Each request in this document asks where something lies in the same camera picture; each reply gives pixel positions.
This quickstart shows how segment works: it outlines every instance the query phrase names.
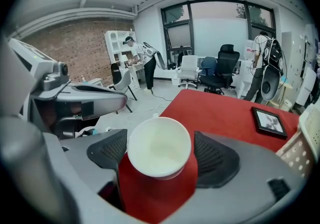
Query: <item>white shirt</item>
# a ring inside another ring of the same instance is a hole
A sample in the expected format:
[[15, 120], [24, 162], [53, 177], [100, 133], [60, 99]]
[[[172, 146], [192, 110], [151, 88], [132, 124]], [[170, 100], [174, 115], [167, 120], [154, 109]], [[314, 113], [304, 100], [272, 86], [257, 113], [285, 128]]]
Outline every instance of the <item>white shirt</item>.
[[257, 51], [260, 54], [258, 58], [258, 62], [256, 64], [256, 68], [262, 68], [263, 52], [265, 50], [265, 46], [268, 40], [270, 40], [268, 36], [258, 35], [253, 41], [252, 50]]
[[134, 43], [134, 45], [131, 47], [131, 53], [132, 55], [135, 56], [139, 56], [140, 60], [142, 61], [142, 63], [145, 65], [147, 62], [149, 62], [152, 58], [149, 57], [143, 48], [142, 44], [138, 44], [138, 43]]

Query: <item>white cup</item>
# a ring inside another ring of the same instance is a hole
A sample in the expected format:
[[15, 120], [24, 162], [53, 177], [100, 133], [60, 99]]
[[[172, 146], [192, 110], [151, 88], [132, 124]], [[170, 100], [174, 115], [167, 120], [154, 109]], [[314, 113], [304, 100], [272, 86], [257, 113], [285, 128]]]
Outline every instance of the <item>white cup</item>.
[[149, 119], [132, 132], [128, 157], [142, 174], [157, 179], [176, 177], [191, 153], [191, 138], [178, 121], [167, 117]]

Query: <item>red tablecloth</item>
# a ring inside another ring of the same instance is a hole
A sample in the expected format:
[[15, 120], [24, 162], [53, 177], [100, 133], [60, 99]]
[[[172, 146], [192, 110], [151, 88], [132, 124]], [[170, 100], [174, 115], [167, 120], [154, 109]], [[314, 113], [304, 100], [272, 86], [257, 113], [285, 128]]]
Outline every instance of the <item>red tablecloth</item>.
[[[278, 114], [288, 134], [297, 130], [299, 117], [272, 107], [227, 96], [194, 90], [182, 90], [161, 116], [183, 124], [190, 133], [192, 148], [196, 130], [257, 144], [274, 152], [285, 140], [256, 132], [251, 107]], [[142, 221], [159, 223], [175, 212], [193, 193], [197, 181], [197, 162], [190, 155], [183, 171], [176, 178], [160, 181], [138, 172], [127, 154], [119, 166], [119, 183], [126, 212]]]

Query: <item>white plastic chair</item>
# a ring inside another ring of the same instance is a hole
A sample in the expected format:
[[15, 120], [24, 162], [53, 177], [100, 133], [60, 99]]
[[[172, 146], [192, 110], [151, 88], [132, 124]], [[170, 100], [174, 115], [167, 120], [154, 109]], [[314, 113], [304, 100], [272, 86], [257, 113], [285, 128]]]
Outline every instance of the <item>white plastic chair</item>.
[[195, 55], [188, 55], [182, 57], [182, 64], [180, 67], [176, 69], [177, 77], [181, 78], [181, 82], [178, 87], [181, 85], [186, 85], [185, 88], [188, 88], [188, 85], [193, 85], [198, 88], [198, 74], [199, 74], [199, 67], [198, 67], [198, 57]]
[[307, 107], [297, 132], [276, 154], [302, 177], [310, 175], [320, 157], [320, 106]]
[[[131, 83], [131, 76], [130, 76], [130, 71], [129, 69], [120, 69], [121, 72], [121, 80], [117, 83], [114, 84], [112, 86], [109, 86], [109, 88], [113, 88], [121, 93], [126, 93], [128, 90], [130, 90], [131, 94], [133, 95], [134, 99], [137, 101], [134, 93], [132, 92], [131, 88], [130, 88], [130, 83]], [[130, 109], [130, 107], [126, 104], [125, 105], [129, 111], [132, 113], [132, 110]]]

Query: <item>black picture frame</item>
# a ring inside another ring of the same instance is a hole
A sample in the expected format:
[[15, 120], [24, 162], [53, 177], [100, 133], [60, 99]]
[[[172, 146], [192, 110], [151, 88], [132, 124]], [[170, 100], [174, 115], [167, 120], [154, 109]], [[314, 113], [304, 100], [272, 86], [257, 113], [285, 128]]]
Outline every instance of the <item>black picture frame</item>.
[[286, 139], [288, 137], [285, 127], [277, 114], [256, 107], [252, 107], [251, 110], [256, 124], [256, 131], [258, 133], [281, 139]]

